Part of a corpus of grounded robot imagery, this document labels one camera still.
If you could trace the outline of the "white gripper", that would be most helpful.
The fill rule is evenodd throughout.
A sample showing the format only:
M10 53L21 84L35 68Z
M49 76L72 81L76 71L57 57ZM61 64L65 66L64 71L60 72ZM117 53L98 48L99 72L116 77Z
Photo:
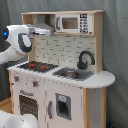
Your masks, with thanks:
M29 29L30 36L34 36L34 35L50 36L51 35L50 30L37 28L37 27L34 27L33 25L28 25L28 29Z

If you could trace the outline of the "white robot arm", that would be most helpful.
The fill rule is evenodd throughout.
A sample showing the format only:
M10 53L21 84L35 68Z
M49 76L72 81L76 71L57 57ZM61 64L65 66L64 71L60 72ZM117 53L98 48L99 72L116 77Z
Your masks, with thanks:
M50 36L51 31L31 24L6 26L2 36L10 46L0 53L0 64L18 61L28 54L32 50L31 39L35 35ZM0 128L39 128L39 123L32 114L16 115L0 110Z

